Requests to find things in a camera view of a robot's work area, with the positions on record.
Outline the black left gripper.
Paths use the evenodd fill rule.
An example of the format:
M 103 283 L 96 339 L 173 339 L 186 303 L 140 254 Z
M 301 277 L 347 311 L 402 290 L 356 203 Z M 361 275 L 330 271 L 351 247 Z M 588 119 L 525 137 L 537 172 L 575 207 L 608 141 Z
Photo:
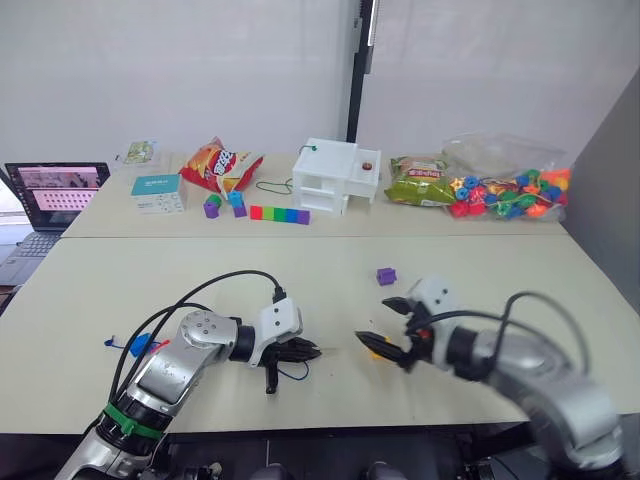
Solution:
M 322 355 L 320 347 L 314 342 L 296 337 L 284 343 L 269 345 L 260 358 L 258 365 L 265 369 L 266 394 L 275 394 L 278 387 L 278 364 L 280 362 L 308 362 Z

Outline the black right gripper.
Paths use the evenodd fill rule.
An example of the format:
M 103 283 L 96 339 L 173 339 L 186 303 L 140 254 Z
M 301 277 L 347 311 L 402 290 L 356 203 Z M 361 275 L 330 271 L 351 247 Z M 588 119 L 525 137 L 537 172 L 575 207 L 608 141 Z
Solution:
M 434 348 L 434 330 L 429 309 L 422 302 L 415 304 L 411 299 L 404 297 L 389 297 L 383 299 L 382 304 L 402 316 L 410 315 L 405 325 L 405 335 L 410 340 L 409 350 L 404 351 L 387 341 L 385 337 L 370 331 L 356 331 L 356 338 L 370 352 L 395 363 L 406 373 L 411 373 L 419 361 L 430 363 Z

